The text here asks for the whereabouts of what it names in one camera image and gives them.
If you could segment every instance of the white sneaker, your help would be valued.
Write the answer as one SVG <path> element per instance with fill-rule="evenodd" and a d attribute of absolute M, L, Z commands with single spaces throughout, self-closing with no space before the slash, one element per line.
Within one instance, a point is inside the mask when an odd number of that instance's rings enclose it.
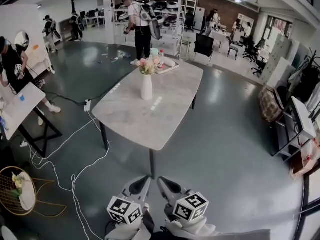
<path fill-rule="evenodd" d="M 44 121 L 41 119 L 40 116 L 38 116 L 38 125 L 42 126 L 44 124 Z"/>
<path fill-rule="evenodd" d="M 138 61 L 139 61 L 139 60 L 136 58 L 134 61 L 131 61 L 130 64 L 131 64 L 131 65 L 137 65 Z"/>
<path fill-rule="evenodd" d="M 49 111 L 50 112 L 54 112 L 54 113 L 60 113 L 61 112 L 61 108 L 58 106 L 51 106 L 49 107 Z"/>

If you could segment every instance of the bottle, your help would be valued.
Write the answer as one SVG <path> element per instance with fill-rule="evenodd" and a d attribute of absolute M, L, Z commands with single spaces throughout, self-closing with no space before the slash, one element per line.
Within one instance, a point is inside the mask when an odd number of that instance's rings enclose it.
<path fill-rule="evenodd" d="M 158 68 L 159 69 L 164 69 L 165 67 L 165 63 L 164 63 L 164 57 L 165 57 L 165 51 L 164 50 L 160 50 L 160 54 L 159 54 L 159 60 L 160 60 L 160 63 L 158 65 Z"/>
<path fill-rule="evenodd" d="M 3 127 L 6 131 L 9 131 L 9 128 L 8 128 L 7 125 L 6 125 L 6 121 L 5 121 L 5 119 L 4 119 L 2 116 L 0 116 L 0 123 L 2 124 L 2 127 Z"/>

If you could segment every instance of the power strip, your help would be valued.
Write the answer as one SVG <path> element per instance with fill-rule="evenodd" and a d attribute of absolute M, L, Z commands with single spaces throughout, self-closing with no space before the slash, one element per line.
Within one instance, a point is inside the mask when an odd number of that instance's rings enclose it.
<path fill-rule="evenodd" d="M 91 107 L 91 100 L 90 99 L 86 99 L 85 100 L 85 105 L 84 105 L 84 112 L 89 112 L 90 111 L 90 107 Z"/>
<path fill-rule="evenodd" d="M 26 142 L 26 141 L 21 142 L 20 148 L 25 148 L 25 147 L 28 147 L 28 142 Z"/>

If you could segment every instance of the cup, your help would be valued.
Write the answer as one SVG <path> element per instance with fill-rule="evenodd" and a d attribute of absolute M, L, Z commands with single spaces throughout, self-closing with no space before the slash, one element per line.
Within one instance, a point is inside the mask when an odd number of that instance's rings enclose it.
<path fill-rule="evenodd" d="M 19 94 L 19 99 L 20 99 L 20 101 L 24 102 L 25 101 L 25 96 L 22 93 L 20 93 Z"/>

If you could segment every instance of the gray marble table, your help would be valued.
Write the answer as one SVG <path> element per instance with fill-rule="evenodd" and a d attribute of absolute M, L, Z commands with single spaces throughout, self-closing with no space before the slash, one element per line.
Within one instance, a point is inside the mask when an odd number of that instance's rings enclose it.
<path fill-rule="evenodd" d="M 203 70 L 175 60 L 180 67 L 152 78 L 153 97 L 141 98 L 143 76 L 134 70 L 94 107 L 108 149 L 105 126 L 124 138 L 150 149 L 151 175 L 155 177 L 155 151 L 173 135 L 190 105 L 195 106 Z"/>

